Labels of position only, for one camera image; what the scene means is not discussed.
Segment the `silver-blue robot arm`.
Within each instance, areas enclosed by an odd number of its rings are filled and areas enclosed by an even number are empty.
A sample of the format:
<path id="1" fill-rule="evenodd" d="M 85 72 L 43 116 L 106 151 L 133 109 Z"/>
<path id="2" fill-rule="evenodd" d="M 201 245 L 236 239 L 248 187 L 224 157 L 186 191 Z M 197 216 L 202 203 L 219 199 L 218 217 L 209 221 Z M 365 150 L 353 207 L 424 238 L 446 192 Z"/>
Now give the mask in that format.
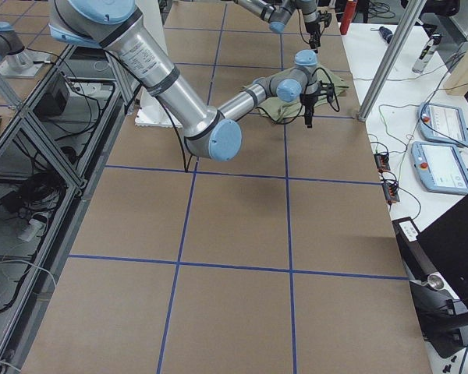
<path id="1" fill-rule="evenodd" d="M 328 26 L 329 13 L 319 11 L 316 1 L 282 1 L 280 5 L 258 0 L 239 0 L 234 3 L 266 22 L 270 31 L 275 34 L 281 34 L 293 13 L 300 11 L 306 32 L 309 34 L 309 40 L 304 41 L 314 52 L 321 46 L 321 24 L 323 23 L 324 27 Z"/>
<path id="2" fill-rule="evenodd" d="M 261 77 L 219 108 L 206 104 L 144 25 L 134 1 L 51 1 L 49 27 L 57 41 L 113 52 L 162 102 L 183 127 L 183 143 L 195 156 L 228 161 L 238 154 L 242 132 L 238 120 L 270 97 L 299 99 L 305 123 L 312 125 L 318 91 L 317 55 L 299 51 L 294 66 Z"/>

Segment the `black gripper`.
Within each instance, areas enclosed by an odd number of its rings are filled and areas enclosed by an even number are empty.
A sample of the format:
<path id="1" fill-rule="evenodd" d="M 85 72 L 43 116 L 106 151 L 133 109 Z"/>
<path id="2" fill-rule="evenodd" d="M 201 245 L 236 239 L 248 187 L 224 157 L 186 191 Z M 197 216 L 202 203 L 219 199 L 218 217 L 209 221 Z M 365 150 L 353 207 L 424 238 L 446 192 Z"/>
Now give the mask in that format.
<path id="1" fill-rule="evenodd" d="M 304 121 L 305 126 L 308 129 L 313 128 L 313 116 L 314 116 L 314 107 L 318 102 L 318 94 L 317 93 L 302 93 L 300 95 L 300 103 L 303 105 L 304 108 Z"/>
<path id="2" fill-rule="evenodd" d="M 306 32 L 310 35 L 310 49 L 315 53 L 318 53 L 318 48 L 320 47 L 320 32 L 321 27 L 317 20 L 314 21 L 305 21 L 304 22 Z"/>

